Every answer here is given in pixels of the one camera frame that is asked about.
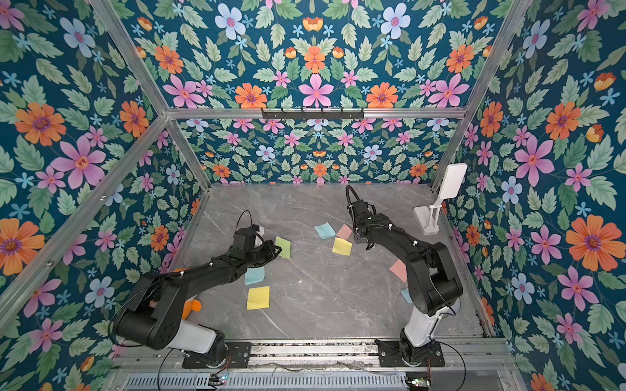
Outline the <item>green memo pad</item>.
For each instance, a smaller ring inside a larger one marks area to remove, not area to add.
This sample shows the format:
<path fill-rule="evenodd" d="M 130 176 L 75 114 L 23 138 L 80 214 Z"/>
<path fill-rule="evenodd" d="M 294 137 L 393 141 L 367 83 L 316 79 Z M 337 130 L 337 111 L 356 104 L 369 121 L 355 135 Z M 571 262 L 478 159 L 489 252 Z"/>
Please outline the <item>green memo pad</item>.
<path fill-rule="evenodd" d="M 291 259 L 291 242 L 281 238 L 280 236 L 277 236 L 276 240 L 275 240 L 275 245 L 277 249 L 280 249 L 279 252 L 279 256 L 283 257 L 284 259 L 290 260 Z"/>

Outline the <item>torn pink memo page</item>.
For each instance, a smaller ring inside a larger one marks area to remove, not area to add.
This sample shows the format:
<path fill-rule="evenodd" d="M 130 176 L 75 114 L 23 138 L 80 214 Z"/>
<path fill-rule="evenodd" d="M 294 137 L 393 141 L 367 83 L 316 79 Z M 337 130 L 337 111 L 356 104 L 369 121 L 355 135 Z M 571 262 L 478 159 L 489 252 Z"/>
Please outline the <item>torn pink memo page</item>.
<path fill-rule="evenodd" d="M 344 240 L 349 240 L 351 235 L 352 229 L 347 224 L 343 224 L 336 234 L 337 238 Z"/>

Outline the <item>blue memo pad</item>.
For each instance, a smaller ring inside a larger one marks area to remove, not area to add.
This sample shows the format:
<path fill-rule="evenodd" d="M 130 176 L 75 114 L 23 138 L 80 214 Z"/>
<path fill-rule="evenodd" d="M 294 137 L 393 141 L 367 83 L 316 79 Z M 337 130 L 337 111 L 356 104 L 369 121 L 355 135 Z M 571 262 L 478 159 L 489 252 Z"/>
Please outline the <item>blue memo pad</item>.
<path fill-rule="evenodd" d="M 257 283 L 262 283 L 265 280 L 265 268 L 249 268 L 245 273 L 245 286 L 254 285 Z"/>

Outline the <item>torn yellow memo page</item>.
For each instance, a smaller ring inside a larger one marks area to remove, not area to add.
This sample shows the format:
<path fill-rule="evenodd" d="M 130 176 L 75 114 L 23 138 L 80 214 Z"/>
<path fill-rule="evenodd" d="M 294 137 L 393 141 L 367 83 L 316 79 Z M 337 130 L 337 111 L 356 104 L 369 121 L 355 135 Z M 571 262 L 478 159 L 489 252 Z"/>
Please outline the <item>torn yellow memo page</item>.
<path fill-rule="evenodd" d="M 349 257 L 352 251 L 352 246 L 353 244 L 350 241 L 336 237 L 334 239 L 333 253 Z"/>

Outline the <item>torn blue memo page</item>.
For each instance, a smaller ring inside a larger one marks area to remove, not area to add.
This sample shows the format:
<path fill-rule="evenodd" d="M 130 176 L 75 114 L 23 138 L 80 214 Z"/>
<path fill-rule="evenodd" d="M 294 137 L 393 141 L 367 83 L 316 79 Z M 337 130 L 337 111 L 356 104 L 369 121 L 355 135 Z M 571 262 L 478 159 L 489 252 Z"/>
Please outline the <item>torn blue memo page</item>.
<path fill-rule="evenodd" d="M 315 226 L 315 230 L 321 239 L 330 239 L 336 236 L 336 231 L 329 223 L 324 223 L 319 226 Z"/>

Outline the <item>yellow memo pad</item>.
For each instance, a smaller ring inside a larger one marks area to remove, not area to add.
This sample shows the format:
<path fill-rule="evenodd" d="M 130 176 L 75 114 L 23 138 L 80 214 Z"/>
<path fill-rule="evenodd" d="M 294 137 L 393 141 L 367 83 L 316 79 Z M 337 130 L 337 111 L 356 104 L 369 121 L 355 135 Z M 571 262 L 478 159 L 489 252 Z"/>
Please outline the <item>yellow memo pad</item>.
<path fill-rule="evenodd" d="M 246 309 L 248 311 L 266 309 L 270 307 L 271 290 L 269 286 L 250 288 Z"/>

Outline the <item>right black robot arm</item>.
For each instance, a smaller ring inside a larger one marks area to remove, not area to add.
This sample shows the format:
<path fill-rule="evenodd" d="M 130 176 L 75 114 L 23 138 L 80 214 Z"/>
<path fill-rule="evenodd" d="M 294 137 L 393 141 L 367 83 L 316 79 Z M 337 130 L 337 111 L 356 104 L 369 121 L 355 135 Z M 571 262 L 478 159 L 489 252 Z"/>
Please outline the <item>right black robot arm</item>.
<path fill-rule="evenodd" d="M 347 211 L 355 242 L 370 250 L 383 247 L 405 266 L 412 314 L 400 332 L 397 352 L 410 366 L 435 352 L 434 334 L 441 320 L 460 309 L 463 286 L 448 247 L 411 236 L 376 207 L 346 187 Z"/>

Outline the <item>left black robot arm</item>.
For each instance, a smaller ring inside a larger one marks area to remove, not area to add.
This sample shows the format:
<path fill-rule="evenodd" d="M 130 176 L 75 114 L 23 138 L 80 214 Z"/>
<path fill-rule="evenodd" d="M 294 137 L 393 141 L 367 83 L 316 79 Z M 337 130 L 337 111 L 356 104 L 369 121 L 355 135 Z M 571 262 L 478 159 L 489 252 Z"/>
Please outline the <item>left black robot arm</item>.
<path fill-rule="evenodd" d="M 114 315 L 111 335 L 153 350 L 183 350 L 221 363 L 226 355 L 223 334 L 184 319 L 185 305 L 205 291 L 239 280 L 249 269 L 264 267 L 281 252 L 253 224 L 237 230 L 228 251 L 203 265 L 165 274 L 148 272 Z"/>

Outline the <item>white phone stand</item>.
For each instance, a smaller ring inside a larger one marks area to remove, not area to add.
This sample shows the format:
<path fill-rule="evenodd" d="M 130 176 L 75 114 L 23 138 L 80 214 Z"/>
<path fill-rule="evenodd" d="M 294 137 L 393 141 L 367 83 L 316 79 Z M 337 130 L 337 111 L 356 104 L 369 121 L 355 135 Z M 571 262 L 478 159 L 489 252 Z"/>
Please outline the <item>white phone stand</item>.
<path fill-rule="evenodd" d="M 417 206 L 413 209 L 424 235 L 431 236 L 440 231 L 439 219 L 443 202 L 458 196 L 461 184 L 466 177 L 467 169 L 468 165 L 466 163 L 449 165 L 443 173 L 443 181 L 440 184 L 435 202 L 431 205 Z"/>

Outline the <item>small blue paper scrap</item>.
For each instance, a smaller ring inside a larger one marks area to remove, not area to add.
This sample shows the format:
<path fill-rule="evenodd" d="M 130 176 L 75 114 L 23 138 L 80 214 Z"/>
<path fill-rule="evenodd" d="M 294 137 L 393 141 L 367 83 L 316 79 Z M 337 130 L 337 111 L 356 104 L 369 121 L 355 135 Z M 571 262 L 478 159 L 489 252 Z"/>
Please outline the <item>small blue paper scrap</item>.
<path fill-rule="evenodd" d="M 402 294 L 404 300 L 407 301 L 407 303 L 412 304 L 412 298 L 411 298 L 409 290 L 407 288 L 403 289 L 401 291 L 401 294 Z"/>

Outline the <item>orange shark plush toy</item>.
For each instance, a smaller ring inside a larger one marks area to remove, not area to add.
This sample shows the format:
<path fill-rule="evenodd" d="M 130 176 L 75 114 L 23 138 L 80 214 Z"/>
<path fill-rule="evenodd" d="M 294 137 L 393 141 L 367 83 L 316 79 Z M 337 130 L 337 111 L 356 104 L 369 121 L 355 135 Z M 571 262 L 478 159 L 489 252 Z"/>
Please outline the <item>orange shark plush toy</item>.
<path fill-rule="evenodd" d="M 187 320 L 192 312 L 199 312 L 202 309 L 197 295 L 202 292 L 204 279 L 197 268 L 179 268 L 171 273 L 170 287 L 173 296 L 169 310 L 172 314 Z"/>

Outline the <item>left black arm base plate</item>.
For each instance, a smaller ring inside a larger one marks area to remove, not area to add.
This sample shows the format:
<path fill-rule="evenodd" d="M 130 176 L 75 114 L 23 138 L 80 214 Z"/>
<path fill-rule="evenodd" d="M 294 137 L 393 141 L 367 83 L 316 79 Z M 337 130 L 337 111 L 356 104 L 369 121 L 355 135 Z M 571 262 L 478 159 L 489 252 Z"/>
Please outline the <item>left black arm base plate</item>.
<path fill-rule="evenodd" d="M 213 346 L 206 354 L 186 352 L 184 369 L 242 369 L 247 368 L 251 358 L 249 342 L 223 342 Z"/>

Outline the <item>black hook rail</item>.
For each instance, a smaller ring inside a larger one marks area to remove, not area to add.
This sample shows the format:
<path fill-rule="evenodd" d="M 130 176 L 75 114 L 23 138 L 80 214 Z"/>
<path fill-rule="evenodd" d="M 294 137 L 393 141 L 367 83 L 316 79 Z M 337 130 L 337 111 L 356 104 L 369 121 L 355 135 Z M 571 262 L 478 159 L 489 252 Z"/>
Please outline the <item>black hook rail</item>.
<path fill-rule="evenodd" d="M 265 120 L 308 121 L 322 119 L 329 121 L 360 120 L 365 118 L 363 109 L 262 109 Z"/>

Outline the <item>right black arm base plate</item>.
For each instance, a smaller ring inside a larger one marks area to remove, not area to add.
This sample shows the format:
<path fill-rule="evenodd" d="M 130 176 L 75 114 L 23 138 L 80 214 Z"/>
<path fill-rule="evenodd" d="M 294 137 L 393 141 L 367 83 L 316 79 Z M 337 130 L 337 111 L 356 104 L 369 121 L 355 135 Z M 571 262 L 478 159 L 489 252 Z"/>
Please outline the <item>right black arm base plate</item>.
<path fill-rule="evenodd" d="M 407 340 L 374 341 L 382 368 L 443 368 L 445 360 L 440 343 L 432 340 L 415 347 Z"/>

